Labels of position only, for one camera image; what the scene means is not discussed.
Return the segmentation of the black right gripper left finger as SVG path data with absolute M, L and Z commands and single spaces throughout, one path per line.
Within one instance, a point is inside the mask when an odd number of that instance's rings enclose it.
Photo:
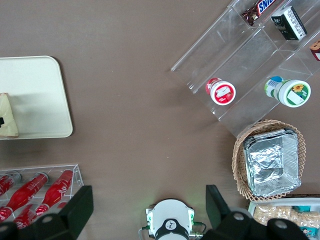
M 58 212 L 38 218 L 31 225 L 18 229 L 14 222 L 0 224 L 2 240 L 76 240 L 94 211 L 93 189 L 82 186 Z

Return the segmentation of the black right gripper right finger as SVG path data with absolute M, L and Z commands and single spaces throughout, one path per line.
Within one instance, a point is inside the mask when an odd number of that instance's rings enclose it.
M 292 221 L 272 218 L 258 223 L 243 211 L 231 211 L 216 185 L 205 188 L 205 206 L 212 229 L 203 240 L 306 240 L 308 237 Z

